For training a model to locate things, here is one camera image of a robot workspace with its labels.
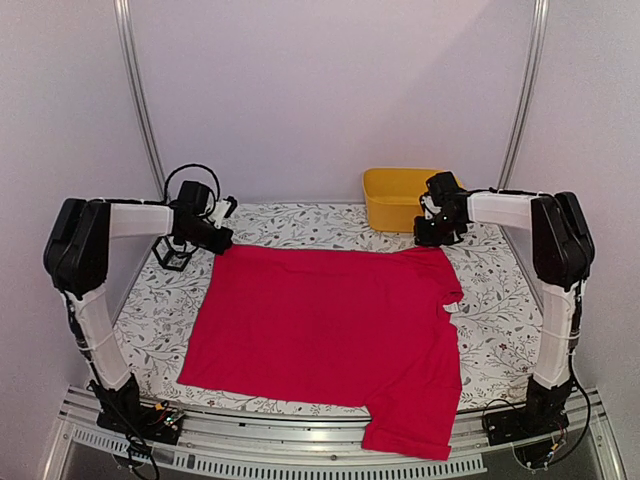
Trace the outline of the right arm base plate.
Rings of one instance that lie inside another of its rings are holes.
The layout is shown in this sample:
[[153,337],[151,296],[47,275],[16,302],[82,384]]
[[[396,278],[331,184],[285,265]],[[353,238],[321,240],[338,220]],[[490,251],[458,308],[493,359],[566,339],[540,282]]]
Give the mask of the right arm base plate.
[[527,400],[516,406],[494,399],[482,410],[481,425],[490,446],[560,432],[569,426],[566,401]]

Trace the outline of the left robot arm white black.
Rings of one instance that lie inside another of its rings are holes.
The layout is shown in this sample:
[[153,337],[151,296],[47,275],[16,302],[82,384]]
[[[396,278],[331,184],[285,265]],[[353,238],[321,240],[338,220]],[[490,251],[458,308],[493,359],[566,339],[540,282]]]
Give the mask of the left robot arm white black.
[[196,181],[182,184],[173,201],[136,199],[66,199],[59,210],[43,254],[46,272],[62,296],[70,329],[94,377],[94,392],[104,411],[128,434],[148,426],[139,386],[118,346],[106,302],[106,280],[112,240],[149,237],[169,245],[159,261],[180,271],[190,244],[215,255],[232,245],[224,221],[238,206]]

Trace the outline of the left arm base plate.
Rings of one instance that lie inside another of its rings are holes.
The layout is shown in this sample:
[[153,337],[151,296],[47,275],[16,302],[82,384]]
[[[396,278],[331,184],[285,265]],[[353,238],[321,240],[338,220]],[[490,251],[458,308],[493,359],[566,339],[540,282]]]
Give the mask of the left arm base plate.
[[177,445],[182,432],[185,413],[171,408],[167,402],[154,406],[133,404],[102,406],[97,425],[122,434],[135,435],[144,440]]

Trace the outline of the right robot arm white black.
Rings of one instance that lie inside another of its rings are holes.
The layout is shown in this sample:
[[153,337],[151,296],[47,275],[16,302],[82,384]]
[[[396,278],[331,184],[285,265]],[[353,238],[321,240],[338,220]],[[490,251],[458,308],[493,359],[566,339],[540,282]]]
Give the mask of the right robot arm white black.
[[421,215],[414,220],[419,246],[452,246],[471,223],[526,230],[532,262],[543,290],[543,321],[538,360],[523,407],[486,413],[483,427],[491,444],[502,444],[564,429],[565,403],[578,389],[573,355],[581,333],[583,293],[595,246],[577,196],[522,190],[466,190],[453,173],[426,181]]

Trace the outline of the red t-shirt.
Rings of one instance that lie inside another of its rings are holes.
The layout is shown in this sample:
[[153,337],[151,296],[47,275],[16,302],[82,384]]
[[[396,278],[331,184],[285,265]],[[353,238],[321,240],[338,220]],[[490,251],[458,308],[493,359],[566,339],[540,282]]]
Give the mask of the red t-shirt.
[[179,382],[363,407],[367,450],[449,458],[462,391],[438,248],[395,253],[232,247],[218,256]]

